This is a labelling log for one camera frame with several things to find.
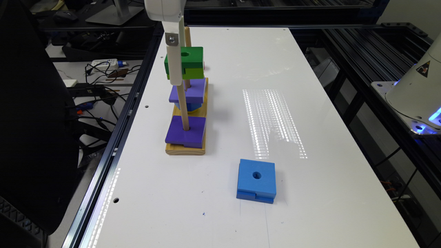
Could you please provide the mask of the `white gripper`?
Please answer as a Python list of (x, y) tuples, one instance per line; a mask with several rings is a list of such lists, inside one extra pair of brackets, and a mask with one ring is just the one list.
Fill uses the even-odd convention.
[(181, 48), (185, 47), (184, 8), (186, 0), (144, 0), (148, 17), (164, 21), (168, 74), (172, 85), (183, 83)]

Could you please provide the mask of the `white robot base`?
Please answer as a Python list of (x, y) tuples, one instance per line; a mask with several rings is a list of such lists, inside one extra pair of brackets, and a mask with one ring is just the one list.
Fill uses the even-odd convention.
[(398, 81), (371, 87), (416, 135), (440, 134), (440, 38)]

